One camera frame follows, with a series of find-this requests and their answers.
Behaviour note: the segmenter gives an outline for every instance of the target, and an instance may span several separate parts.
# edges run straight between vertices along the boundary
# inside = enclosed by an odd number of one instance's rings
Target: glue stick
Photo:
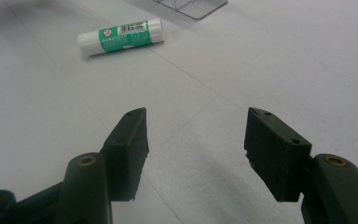
[[[161,19],[156,19],[85,33],[78,36],[77,43],[84,54],[91,56],[164,40]]]

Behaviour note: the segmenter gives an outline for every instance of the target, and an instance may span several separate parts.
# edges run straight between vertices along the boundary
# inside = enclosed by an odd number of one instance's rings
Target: glue stick label
[[[99,37],[105,52],[153,43],[147,21],[100,30]]]

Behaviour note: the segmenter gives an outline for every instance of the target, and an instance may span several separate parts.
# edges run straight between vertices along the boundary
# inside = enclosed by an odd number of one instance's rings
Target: white table surface
[[[166,41],[88,58],[77,35],[162,18]],[[358,1],[0,0],[0,189],[22,200],[146,107],[150,154],[117,224],[302,223],[244,157],[248,107],[358,166]]]

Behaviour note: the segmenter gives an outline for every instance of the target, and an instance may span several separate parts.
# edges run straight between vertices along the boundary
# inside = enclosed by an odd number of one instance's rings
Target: white glue stick
[[[79,35],[77,43],[89,56],[164,41],[161,19],[140,21]]]

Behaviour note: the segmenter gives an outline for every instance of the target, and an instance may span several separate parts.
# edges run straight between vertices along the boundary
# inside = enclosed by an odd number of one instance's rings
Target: barcode
[[[143,31],[145,29],[146,29],[146,22],[141,21],[141,22],[136,22],[133,24],[123,25],[123,26],[118,27],[118,34],[124,35],[127,33]]]

